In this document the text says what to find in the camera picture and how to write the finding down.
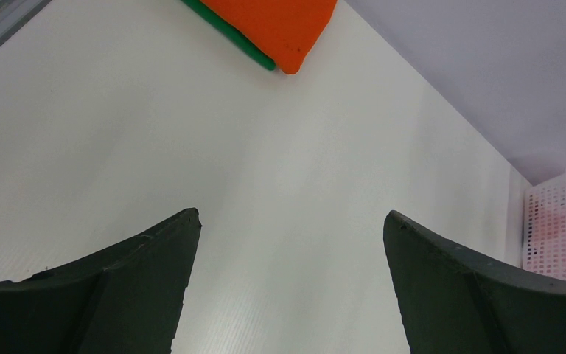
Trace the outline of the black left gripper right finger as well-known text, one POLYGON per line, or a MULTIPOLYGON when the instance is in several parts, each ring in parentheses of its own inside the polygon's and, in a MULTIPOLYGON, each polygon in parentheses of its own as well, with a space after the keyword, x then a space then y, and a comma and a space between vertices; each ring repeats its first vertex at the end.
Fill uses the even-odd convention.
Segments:
POLYGON ((400 212, 383 242, 412 353, 566 353, 566 281, 451 241, 400 212))

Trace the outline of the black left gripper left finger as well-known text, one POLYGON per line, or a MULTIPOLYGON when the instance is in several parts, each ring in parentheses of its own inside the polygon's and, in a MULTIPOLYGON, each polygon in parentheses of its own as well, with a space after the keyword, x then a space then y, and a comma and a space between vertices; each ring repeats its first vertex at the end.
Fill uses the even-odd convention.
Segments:
POLYGON ((202 225, 188 208, 20 282, 0 282, 0 353, 170 353, 202 225))

